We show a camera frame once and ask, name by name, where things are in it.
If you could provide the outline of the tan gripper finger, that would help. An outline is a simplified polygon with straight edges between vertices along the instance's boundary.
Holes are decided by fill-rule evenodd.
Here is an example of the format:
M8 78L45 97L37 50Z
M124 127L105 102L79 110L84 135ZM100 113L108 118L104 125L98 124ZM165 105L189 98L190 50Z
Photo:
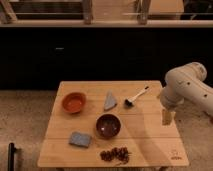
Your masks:
M175 111L169 111L167 109L162 110L162 124L163 125L170 125L174 120L176 115Z

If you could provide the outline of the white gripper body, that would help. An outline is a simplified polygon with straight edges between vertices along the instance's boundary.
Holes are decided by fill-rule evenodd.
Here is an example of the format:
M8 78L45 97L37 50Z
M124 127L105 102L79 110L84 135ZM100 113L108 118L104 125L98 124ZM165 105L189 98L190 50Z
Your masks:
M167 110L174 110L184 102L184 98L174 92L170 87L164 87L159 95L161 104Z

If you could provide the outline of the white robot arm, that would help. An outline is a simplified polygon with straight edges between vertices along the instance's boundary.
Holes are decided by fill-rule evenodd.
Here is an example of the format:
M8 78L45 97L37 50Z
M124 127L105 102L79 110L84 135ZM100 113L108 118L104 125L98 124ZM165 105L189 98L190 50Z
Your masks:
M204 83L206 77L207 70L199 62L175 67L165 74L166 86L159 94L164 126L172 123L175 108L185 99L198 105L213 120L213 87Z

